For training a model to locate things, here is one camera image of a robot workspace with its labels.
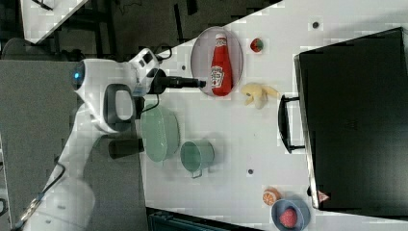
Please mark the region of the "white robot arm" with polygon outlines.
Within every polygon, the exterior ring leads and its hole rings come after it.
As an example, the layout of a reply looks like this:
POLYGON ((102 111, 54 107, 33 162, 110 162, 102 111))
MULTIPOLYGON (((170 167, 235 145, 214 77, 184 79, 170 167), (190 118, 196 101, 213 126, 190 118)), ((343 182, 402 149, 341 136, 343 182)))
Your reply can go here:
POLYGON ((144 48, 128 62, 84 59, 75 66, 70 81, 83 104, 44 188, 11 231, 86 231, 95 196, 84 169, 94 145, 132 127, 136 97, 206 86, 201 80, 167 76, 160 69, 162 60, 144 48))

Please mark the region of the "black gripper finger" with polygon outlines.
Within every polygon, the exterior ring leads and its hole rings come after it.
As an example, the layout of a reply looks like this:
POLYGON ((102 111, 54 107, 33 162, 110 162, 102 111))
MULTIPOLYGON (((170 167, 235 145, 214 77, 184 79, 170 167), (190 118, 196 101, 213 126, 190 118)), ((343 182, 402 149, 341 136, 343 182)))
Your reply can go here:
POLYGON ((206 81, 201 81, 201 80, 194 79, 194 83, 195 83, 195 86, 197 88, 205 88, 206 87, 206 81))

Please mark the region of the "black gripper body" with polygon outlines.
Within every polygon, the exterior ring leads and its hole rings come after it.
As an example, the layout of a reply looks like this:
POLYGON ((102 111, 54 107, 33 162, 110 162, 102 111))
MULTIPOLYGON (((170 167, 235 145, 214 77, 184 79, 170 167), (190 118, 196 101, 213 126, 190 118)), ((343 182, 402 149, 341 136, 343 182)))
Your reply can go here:
POLYGON ((194 80, 177 76, 166 76, 161 69, 157 70, 150 87, 151 94, 162 94, 166 89, 193 88, 194 80))

